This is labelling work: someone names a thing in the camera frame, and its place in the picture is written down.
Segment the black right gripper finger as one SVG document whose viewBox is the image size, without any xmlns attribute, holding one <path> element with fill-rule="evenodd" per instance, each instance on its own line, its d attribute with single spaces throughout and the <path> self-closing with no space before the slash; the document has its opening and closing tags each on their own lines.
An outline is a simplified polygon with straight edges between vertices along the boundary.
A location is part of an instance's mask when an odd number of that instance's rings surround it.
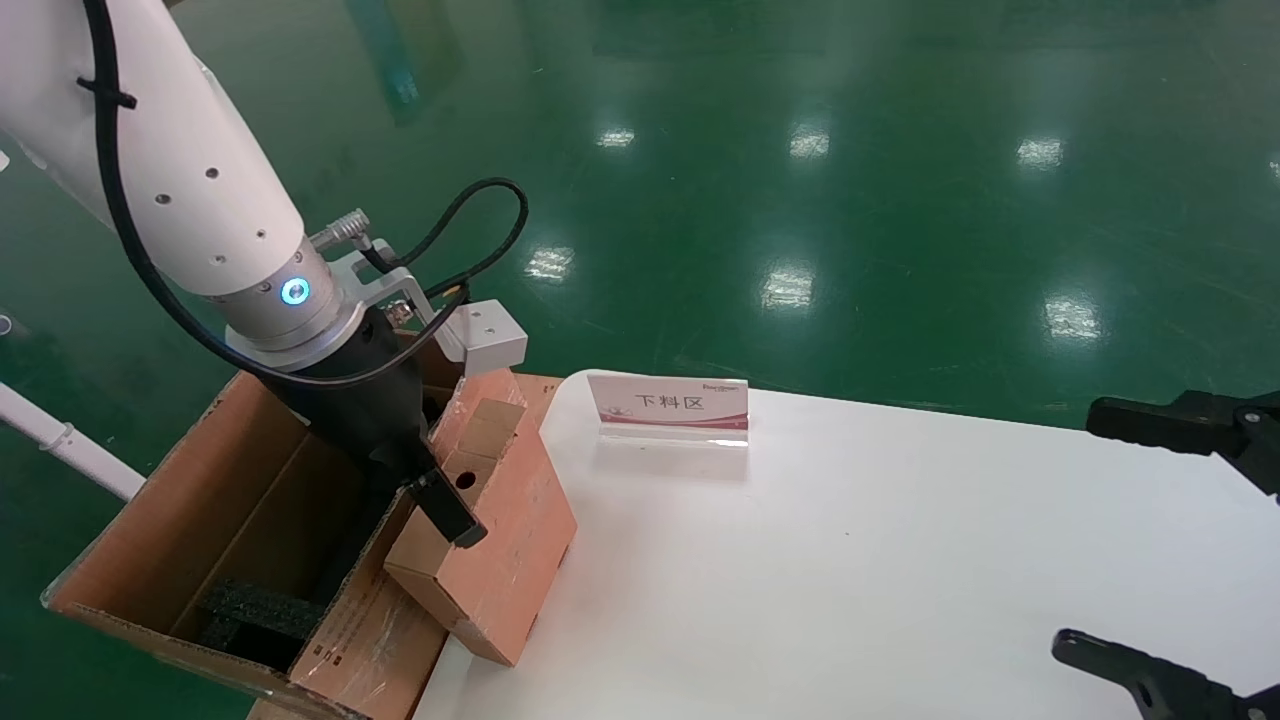
<svg viewBox="0 0 1280 720">
<path fill-rule="evenodd" d="M 1102 397 L 1089 407 L 1087 432 L 1175 454 L 1216 454 L 1263 495 L 1279 493 L 1277 392 L 1184 392 L 1167 405 Z"/>
<path fill-rule="evenodd" d="M 1194 669 L 1079 630 L 1060 630 L 1052 656 L 1128 691 L 1143 719 L 1277 719 L 1279 687 L 1247 697 Z"/>
</svg>

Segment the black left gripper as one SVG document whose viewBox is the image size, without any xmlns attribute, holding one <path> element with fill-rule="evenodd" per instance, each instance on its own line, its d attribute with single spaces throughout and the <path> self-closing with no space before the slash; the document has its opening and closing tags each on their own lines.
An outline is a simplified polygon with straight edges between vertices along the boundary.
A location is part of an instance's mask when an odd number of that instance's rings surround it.
<svg viewBox="0 0 1280 720">
<path fill-rule="evenodd" d="M 372 370 L 401 351 L 401 341 L 385 314 L 370 307 L 355 333 L 330 356 L 303 369 L 312 378 L 352 375 Z M 370 483 L 404 486 L 442 537 L 458 548 L 471 548 L 488 536 L 453 483 L 421 439 L 422 386 L 413 359 L 357 386 L 333 389 L 266 380 L 265 386 L 307 421 L 308 429 L 342 451 Z"/>
</svg>

